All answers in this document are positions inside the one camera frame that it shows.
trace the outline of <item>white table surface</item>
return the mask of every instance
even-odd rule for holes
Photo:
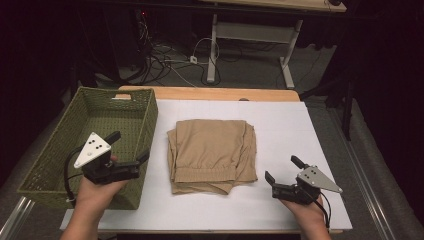
[[[334,180],[303,102],[157,100],[158,121],[138,210],[107,210],[100,232],[290,232],[298,226],[291,212],[271,197],[269,171],[277,183],[294,184],[301,170],[296,155]],[[258,181],[237,186],[229,195],[172,195],[167,163],[167,135],[187,119],[241,119],[253,125],[257,137]],[[340,194],[323,190],[332,209],[331,229],[352,225]],[[66,228],[73,210],[64,216]]]

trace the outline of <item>folded khaki pants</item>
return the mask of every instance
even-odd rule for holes
[[[173,193],[228,194],[257,180],[256,136],[243,120],[187,120],[168,132]]]

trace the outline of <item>human arm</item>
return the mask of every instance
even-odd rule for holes
[[[293,213],[307,240],[331,239],[325,226],[324,213],[315,203],[301,205],[281,199],[280,201]],[[317,201],[322,205],[321,197]]]
[[[105,209],[113,196],[127,184],[128,181],[112,182],[106,185],[96,185],[82,177],[77,196],[77,204],[68,226],[61,236],[67,239],[97,239],[97,228]]]

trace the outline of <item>white cable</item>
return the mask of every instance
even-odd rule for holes
[[[143,34],[141,34],[141,36],[140,36],[140,38],[138,39],[139,41],[141,40],[141,39],[143,39],[143,37],[144,37],[144,34],[145,33],[148,33],[149,32],[149,30],[147,30],[147,26],[146,26],[146,24],[141,24],[143,27],[144,27],[144,31],[143,31]]]
[[[187,81],[185,78],[183,78],[183,76],[181,76],[177,70],[175,70],[173,67],[169,66],[170,69],[172,69],[172,71],[174,71],[182,80],[184,80],[184,82],[190,84],[191,86],[197,88],[197,86],[193,85],[191,82]]]
[[[197,42],[196,46],[194,47],[194,50],[193,50],[193,57],[194,57],[194,54],[196,53],[197,46],[198,46],[198,45],[199,45],[199,43],[200,43],[201,41],[203,41],[203,40],[210,40],[210,41],[212,41],[213,43],[215,43],[215,45],[216,45],[216,47],[217,47],[218,51],[217,51],[216,57],[215,57],[215,59],[214,59],[213,61],[214,61],[214,62],[216,62],[216,60],[218,60],[218,57],[219,57],[219,45],[218,45],[218,43],[217,43],[215,40],[213,40],[212,38],[202,38],[202,39],[200,39],[200,40]]]
[[[141,17],[143,18],[144,26],[145,26],[145,29],[146,29],[146,40],[144,40],[144,45],[146,45],[147,40],[149,40],[149,42],[150,42],[150,39],[149,39],[149,29],[147,28],[147,21],[146,21],[146,19],[144,18],[143,13],[141,13]]]

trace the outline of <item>table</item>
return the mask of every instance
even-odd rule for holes
[[[250,5],[256,7],[271,7],[271,8],[291,8],[303,11],[322,11],[322,12],[345,12],[346,7],[342,4],[339,6],[332,6],[328,2],[322,0],[202,0],[211,3],[223,4],[240,4]],[[277,27],[265,26],[257,24],[245,23],[229,23],[218,21],[217,14],[214,14],[212,20],[212,34],[211,34],[211,51],[208,61],[208,75],[207,81],[213,83],[215,81],[216,69],[216,45],[217,38],[226,39],[239,39],[239,40],[254,40],[272,43],[287,44],[287,50],[284,57],[280,57],[281,70],[286,82],[287,89],[294,89],[294,82],[290,73],[288,63],[295,48],[297,38],[302,27],[303,20],[298,19],[295,26],[291,27]]]
[[[121,87],[126,90],[137,88],[146,87]],[[133,211],[107,210],[99,224],[100,232],[299,232],[289,210],[271,197],[271,187],[264,179],[264,171],[269,170],[277,182],[294,183],[300,172],[289,160],[294,154],[309,164],[317,165],[330,178],[333,177],[307,109],[295,92],[172,87],[153,89],[159,116],[140,207]],[[246,98],[250,101],[238,101]],[[214,116],[219,119],[242,117],[255,127],[258,181],[235,187],[227,196],[208,193],[172,195],[166,161],[166,131],[172,129],[178,120]],[[333,231],[351,229],[340,195],[332,192],[326,192],[326,195],[333,209]],[[72,210],[68,210],[62,229],[66,227],[71,214]]]

